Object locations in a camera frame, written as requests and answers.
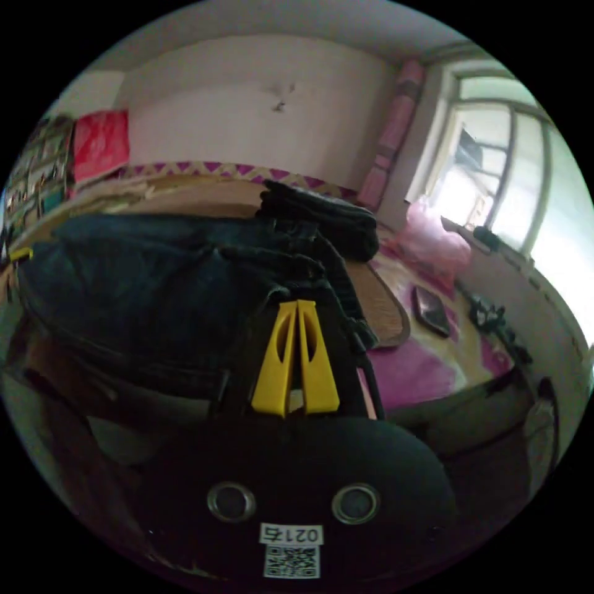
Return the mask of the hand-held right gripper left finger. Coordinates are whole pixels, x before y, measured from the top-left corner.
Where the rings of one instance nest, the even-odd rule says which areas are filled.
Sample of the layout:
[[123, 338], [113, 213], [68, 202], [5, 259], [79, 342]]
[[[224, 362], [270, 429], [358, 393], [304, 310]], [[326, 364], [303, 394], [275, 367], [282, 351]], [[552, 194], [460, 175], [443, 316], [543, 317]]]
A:
[[297, 302], [278, 305], [252, 395], [256, 413], [286, 416], [292, 390]]

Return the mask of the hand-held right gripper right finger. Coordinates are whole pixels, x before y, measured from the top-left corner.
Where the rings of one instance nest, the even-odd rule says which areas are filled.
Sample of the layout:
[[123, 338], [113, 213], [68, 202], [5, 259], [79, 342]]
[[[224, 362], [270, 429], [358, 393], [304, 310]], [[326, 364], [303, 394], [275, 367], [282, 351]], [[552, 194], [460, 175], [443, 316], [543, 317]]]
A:
[[336, 413], [340, 399], [315, 302], [298, 301], [298, 325], [305, 413]]

